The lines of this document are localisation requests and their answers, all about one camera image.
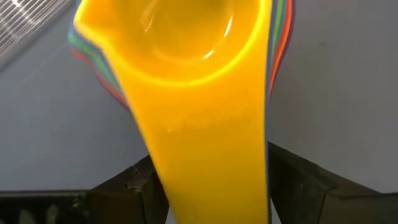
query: yellow measuring spoon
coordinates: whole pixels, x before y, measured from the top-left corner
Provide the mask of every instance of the yellow measuring spoon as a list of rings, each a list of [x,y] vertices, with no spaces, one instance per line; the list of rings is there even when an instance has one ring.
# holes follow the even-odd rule
[[[109,60],[179,224],[268,222],[272,1],[82,0],[76,30]]]

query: dark metal bracket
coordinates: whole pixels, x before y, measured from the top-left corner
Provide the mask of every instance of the dark metal bracket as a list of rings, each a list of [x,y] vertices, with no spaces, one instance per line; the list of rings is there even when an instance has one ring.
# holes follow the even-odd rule
[[[398,193],[368,189],[272,143],[269,175],[282,224],[398,223]],[[92,190],[0,192],[0,224],[164,224],[168,210],[149,156]]]

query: gray surface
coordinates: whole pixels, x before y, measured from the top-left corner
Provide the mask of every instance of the gray surface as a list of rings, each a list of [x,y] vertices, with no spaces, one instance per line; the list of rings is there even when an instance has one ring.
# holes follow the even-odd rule
[[[0,189],[88,189],[147,154],[130,113],[67,45],[65,14],[0,74]]]
[[[398,190],[396,8],[297,1],[271,101],[271,141],[383,192]],[[0,74],[1,190],[89,188],[146,155],[130,114],[69,53],[71,17]]]
[[[270,140],[382,192],[398,191],[398,2],[297,1]]]

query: yellow plastic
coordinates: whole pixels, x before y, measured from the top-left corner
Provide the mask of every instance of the yellow plastic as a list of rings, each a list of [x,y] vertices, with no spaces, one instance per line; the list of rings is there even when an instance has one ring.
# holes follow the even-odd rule
[[[272,1],[83,0],[179,224],[268,222],[266,52]]]

